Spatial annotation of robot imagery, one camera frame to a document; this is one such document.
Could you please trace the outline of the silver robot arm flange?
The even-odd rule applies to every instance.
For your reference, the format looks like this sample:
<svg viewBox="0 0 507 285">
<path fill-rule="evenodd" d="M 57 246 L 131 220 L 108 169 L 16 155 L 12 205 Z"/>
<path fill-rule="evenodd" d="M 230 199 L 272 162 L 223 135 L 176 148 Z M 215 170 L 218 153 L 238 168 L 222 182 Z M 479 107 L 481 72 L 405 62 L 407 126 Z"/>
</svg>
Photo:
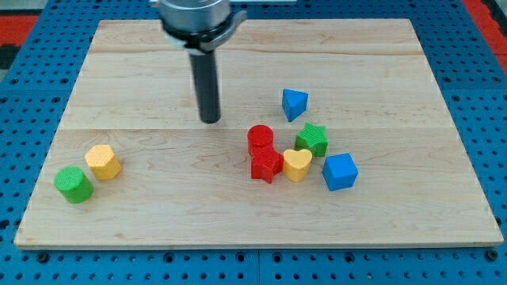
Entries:
<svg viewBox="0 0 507 285">
<path fill-rule="evenodd" d="M 165 38 L 192 55 L 225 44 L 246 21 L 247 12 L 231 10 L 228 0 L 151 0 L 158 9 Z"/>
</svg>

